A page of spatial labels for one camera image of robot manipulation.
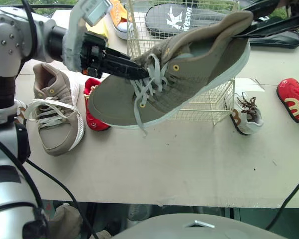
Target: wire mesh rack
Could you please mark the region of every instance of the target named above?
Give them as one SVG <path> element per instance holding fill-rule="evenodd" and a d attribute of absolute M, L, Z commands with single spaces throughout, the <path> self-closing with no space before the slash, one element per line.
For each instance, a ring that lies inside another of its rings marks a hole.
<path fill-rule="evenodd" d="M 221 21 L 236 11 L 232 0 L 128 0 L 127 46 L 134 58 L 162 40 L 195 27 Z"/>
<path fill-rule="evenodd" d="M 238 10 L 239 3 L 232 0 L 128 0 L 125 8 L 128 54 L 135 58 L 168 37 L 220 22 Z M 234 81 L 231 79 L 192 99 L 171 120 L 210 121 L 216 125 L 232 111 Z"/>
<path fill-rule="evenodd" d="M 231 79 L 188 102 L 171 120 L 221 122 L 232 112 L 235 80 Z"/>

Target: beige sneaker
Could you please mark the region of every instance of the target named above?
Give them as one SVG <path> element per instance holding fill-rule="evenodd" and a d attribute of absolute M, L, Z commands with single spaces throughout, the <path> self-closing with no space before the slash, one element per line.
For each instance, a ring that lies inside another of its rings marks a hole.
<path fill-rule="evenodd" d="M 109 76 L 89 98 L 90 113 L 103 123 L 143 128 L 160 123 L 191 98 L 235 77 L 248 61 L 246 39 L 232 38 L 248 28 L 249 11 L 220 23 L 168 38 L 134 59 L 149 77 L 138 81 Z"/>
<path fill-rule="evenodd" d="M 35 99 L 25 116 L 38 123 L 44 150 L 58 156 L 73 149 L 84 134 L 83 119 L 76 108 L 79 83 L 46 63 L 35 65 L 33 70 Z"/>

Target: white sneaker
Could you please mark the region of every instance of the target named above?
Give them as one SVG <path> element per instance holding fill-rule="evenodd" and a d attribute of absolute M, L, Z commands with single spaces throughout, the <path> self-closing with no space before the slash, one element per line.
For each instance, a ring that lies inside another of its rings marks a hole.
<path fill-rule="evenodd" d="M 235 90 L 234 108 L 230 118 L 236 130 L 242 135 L 255 134 L 264 124 L 255 100 L 256 97 L 249 98 L 246 92 Z"/>

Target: shoe sole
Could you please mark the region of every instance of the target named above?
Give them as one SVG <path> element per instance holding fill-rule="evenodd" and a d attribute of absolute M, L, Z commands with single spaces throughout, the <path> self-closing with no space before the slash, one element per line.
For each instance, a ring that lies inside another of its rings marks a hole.
<path fill-rule="evenodd" d="M 161 123 L 161 122 L 169 119 L 173 114 L 175 114 L 177 111 L 179 111 L 185 104 L 187 104 L 193 98 L 199 96 L 203 92 L 206 92 L 206 91 L 209 91 L 209 90 L 215 88 L 216 86 L 224 84 L 225 82 L 227 82 L 230 79 L 232 79 L 233 77 L 235 77 L 242 70 L 242 68 L 246 65 L 246 63 L 248 62 L 249 54 L 250 54 L 250 45 L 248 43 L 247 46 L 246 46 L 246 48 L 245 48 L 245 50 L 244 50 L 244 53 L 242 54 L 242 56 L 228 70 L 226 70 L 225 72 L 223 72 L 222 74 L 220 74 L 218 77 L 216 77 L 214 80 L 212 80 L 207 86 L 203 87 L 193 97 L 191 97 L 187 101 L 183 102 L 181 105 L 179 105 L 178 107 L 174 108 L 170 112 L 166 113 L 161 118 L 158 118 L 158 119 L 150 121 L 150 122 L 143 123 L 143 127 L 146 128 L 146 127 L 150 127 L 150 126 L 155 126 L 155 125 L 157 125 L 157 124 L 159 124 L 159 123 Z M 137 124 L 136 125 L 125 125 L 125 126 L 122 126 L 122 125 L 111 125 L 111 124 L 107 123 L 107 125 L 109 125 L 111 127 L 125 128 L 125 129 L 138 129 L 139 128 L 139 126 Z"/>
<path fill-rule="evenodd" d="M 80 94 L 80 85 L 76 80 L 71 80 L 70 79 L 70 88 L 71 88 L 73 106 L 77 108 L 76 104 L 77 104 L 79 94 Z M 72 144 L 72 146 L 70 147 L 69 151 L 72 150 L 75 146 L 78 145 L 78 143 L 81 141 L 81 139 L 84 135 L 83 118 L 80 114 L 77 114 L 76 117 L 78 119 L 78 132 L 76 134 L 75 141 Z"/>
<path fill-rule="evenodd" d="M 276 94 L 277 94 L 279 100 L 281 101 L 281 103 L 283 103 L 283 105 L 285 106 L 285 108 L 286 108 L 288 114 L 289 114 L 290 117 L 293 119 L 293 121 L 296 122 L 296 123 L 299 123 L 299 121 L 297 120 L 297 118 L 293 115 L 293 113 L 292 113 L 291 110 L 289 109 L 289 106 L 288 106 L 288 105 L 286 104 L 286 102 L 283 101 L 283 99 L 280 97 L 280 95 L 279 95 L 279 91 L 278 91 L 278 86 L 277 86 L 277 88 L 276 88 Z"/>
<path fill-rule="evenodd" d="M 224 99 L 224 104 L 225 104 L 225 109 L 228 110 L 228 108 L 227 108 L 227 104 L 226 104 L 226 100 L 225 100 L 225 99 Z M 242 133 L 242 132 L 238 129 L 238 126 L 237 126 L 237 124 L 236 124 L 236 122 L 235 122 L 235 119 L 234 119 L 234 117 L 232 116 L 231 113 L 229 114 L 229 116 L 230 116 L 231 121 L 233 122 L 233 125 L 234 125 L 235 129 L 237 130 L 237 132 L 238 132 L 239 134 L 244 135 L 244 136 L 250 136 L 249 134 Z"/>
<path fill-rule="evenodd" d="M 118 36 L 120 39 L 126 40 L 128 38 L 127 31 L 120 31 L 114 25 L 113 25 L 113 27 L 114 27 L 116 36 Z"/>

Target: black cable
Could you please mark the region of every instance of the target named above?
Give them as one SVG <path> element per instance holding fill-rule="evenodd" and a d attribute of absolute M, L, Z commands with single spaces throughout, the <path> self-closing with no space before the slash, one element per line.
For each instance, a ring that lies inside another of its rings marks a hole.
<path fill-rule="evenodd" d="M 276 221 L 278 220 L 279 216 L 281 215 L 281 213 L 283 212 L 285 206 L 287 205 L 287 203 L 290 201 L 290 199 L 296 194 L 296 192 L 299 189 L 299 183 L 297 184 L 297 186 L 293 189 L 293 191 L 289 194 L 289 196 L 284 200 L 283 204 L 281 205 L 281 207 L 279 208 L 277 214 L 275 215 L 275 217 L 272 219 L 272 221 L 268 224 L 268 226 L 266 226 L 266 230 L 270 230 L 271 227 L 276 223 Z"/>
<path fill-rule="evenodd" d="M 27 0 L 21 0 L 21 1 L 22 1 L 23 6 L 24 6 L 24 10 L 26 12 L 26 15 L 28 17 L 28 21 L 29 21 L 29 25 L 30 25 L 30 31 L 31 31 L 31 40 L 32 40 L 31 51 L 30 51 L 28 56 L 23 58 L 23 61 L 26 62 L 28 60 L 31 60 L 36 54 L 36 50 L 38 48 L 38 36 L 36 34 L 36 26 L 35 26 L 33 16 L 32 16 L 32 10 L 31 10 L 32 8 L 30 7 Z"/>
<path fill-rule="evenodd" d="M 23 174 L 24 179 L 26 180 L 26 182 L 29 184 L 31 190 L 33 191 L 33 194 L 34 194 L 35 199 L 36 199 L 36 203 L 38 204 L 38 206 L 40 208 L 43 208 L 43 203 L 42 203 L 42 199 L 41 199 L 41 196 L 39 194 L 38 188 L 36 187 L 34 181 L 30 177 L 30 175 L 28 174 L 28 172 L 26 171 L 24 166 L 17 159 L 17 157 L 15 157 L 15 155 L 13 153 L 11 153 L 11 151 L 1 142 L 0 142 L 0 149 L 3 153 L 5 153 L 5 155 L 16 165 L 18 170 Z"/>
<path fill-rule="evenodd" d="M 87 220 L 85 214 L 82 212 L 82 210 L 80 209 L 80 206 L 77 202 L 77 200 L 75 199 L 75 197 L 73 196 L 73 194 L 71 193 L 71 191 L 63 184 L 61 183 L 59 180 L 57 180 L 55 177 L 53 177 L 51 174 L 49 174 L 48 172 L 44 171 L 42 168 L 40 168 L 39 166 L 37 166 L 36 164 L 34 164 L 32 161 L 30 161 L 29 159 L 26 160 L 26 162 L 28 164 L 30 164 L 33 168 L 35 168 L 36 170 L 38 170 L 39 172 L 43 173 L 45 176 L 47 176 L 48 178 L 50 178 L 52 181 L 54 181 L 56 184 L 58 184 L 61 188 L 64 189 L 65 192 L 67 192 L 67 194 L 71 197 L 75 207 L 78 209 L 79 213 L 81 214 L 81 217 L 83 218 L 84 223 L 87 225 L 87 227 L 89 228 L 91 234 L 94 236 L 95 239 L 99 239 L 98 236 L 96 235 L 96 233 L 94 232 L 91 224 L 89 223 L 89 221 Z"/>

